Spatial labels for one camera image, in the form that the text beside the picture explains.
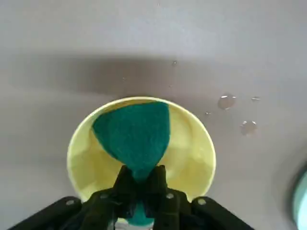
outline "screw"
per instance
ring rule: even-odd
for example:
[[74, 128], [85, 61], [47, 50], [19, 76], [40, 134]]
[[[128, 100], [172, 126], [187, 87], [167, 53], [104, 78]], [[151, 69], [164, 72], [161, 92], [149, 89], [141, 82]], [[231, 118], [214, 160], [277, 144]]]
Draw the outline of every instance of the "screw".
[[100, 195], [100, 199], [106, 199], [107, 198], [107, 194], [101, 194]]
[[199, 199], [197, 200], [197, 203], [198, 203], [199, 205], [205, 205], [205, 204], [206, 204], [206, 201], [205, 201], [203, 198], [199, 198]]
[[68, 200], [66, 201], [66, 205], [73, 205], [75, 203], [74, 200]]
[[174, 195], [172, 193], [169, 193], [166, 195], [167, 199], [173, 199], [174, 198]]

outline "water droplet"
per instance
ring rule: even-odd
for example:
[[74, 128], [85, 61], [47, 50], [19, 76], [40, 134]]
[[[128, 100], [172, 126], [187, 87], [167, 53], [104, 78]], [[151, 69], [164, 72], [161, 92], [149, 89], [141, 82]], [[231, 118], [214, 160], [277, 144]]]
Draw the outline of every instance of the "water droplet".
[[257, 130], [257, 124], [254, 121], [244, 121], [241, 125], [241, 133], [243, 135], [249, 135], [255, 133]]
[[261, 98], [260, 98], [260, 97], [257, 97], [257, 96], [251, 98], [251, 101], [252, 101], [252, 102], [258, 102], [258, 101], [260, 101], [260, 100], [261, 100]]
[[223, 96], [221, 96], [217, 105], [219, 106], [219, 108], [227, 110], [234, 106], [235, 102], [236, 97], [234, 95], [230, 93], [225, 93]]

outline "plastic bowl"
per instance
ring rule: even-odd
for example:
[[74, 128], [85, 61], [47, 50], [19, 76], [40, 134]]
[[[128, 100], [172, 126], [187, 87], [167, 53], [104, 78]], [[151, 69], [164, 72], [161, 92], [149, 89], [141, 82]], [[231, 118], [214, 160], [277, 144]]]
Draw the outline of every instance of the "plastic bowl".
[[169, 106], [171, 135], [159, 164], [165, 165], [169, 188], [187, 194], [188, 200], [209, 190], [215, 172], [212, 140], [201, 121], [183, 107], [153, 97], [130, 97], [107, 103], [89, 114], [75, 130], [68, 147], [67, 168], [82, 201], [99, 190], [113, 187], [122, 163], [104, 151], [92, 131], [102, 114], [130, 104], [164, 102]]

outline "green scouring pad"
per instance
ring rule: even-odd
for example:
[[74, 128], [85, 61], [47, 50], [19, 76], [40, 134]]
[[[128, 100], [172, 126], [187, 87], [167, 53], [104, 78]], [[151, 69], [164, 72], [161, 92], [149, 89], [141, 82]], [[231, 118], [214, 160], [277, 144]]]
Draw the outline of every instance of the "green scouring pad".
[[[115, 159], [132, 170], [137, 182], [145, 180], [169, 143], [168, 105], [161, 102], [134, 104], [100, 115], [93, 124], [96, 138]], [[152, 223], [143, 204], [137, 204], [128, 222], [137, 226]]]

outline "gray countertop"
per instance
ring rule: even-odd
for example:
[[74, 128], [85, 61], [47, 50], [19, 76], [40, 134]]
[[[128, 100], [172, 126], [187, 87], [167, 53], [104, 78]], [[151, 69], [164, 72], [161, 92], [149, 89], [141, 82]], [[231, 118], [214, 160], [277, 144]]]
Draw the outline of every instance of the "gray countertop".
[[[209, 196], [255, 229], [294, 230], [290, 191], [307, 159], [306, 8], [303, 0], [1, 1], [0, 229], [74, 194], [66, 152], [85, 116], [149, 95], [207, 127], [217, 157]], [[223, 111], [227, 92], [237, 100]], [[241, 134], [245, 120], [257, 122], [255, 135]]]

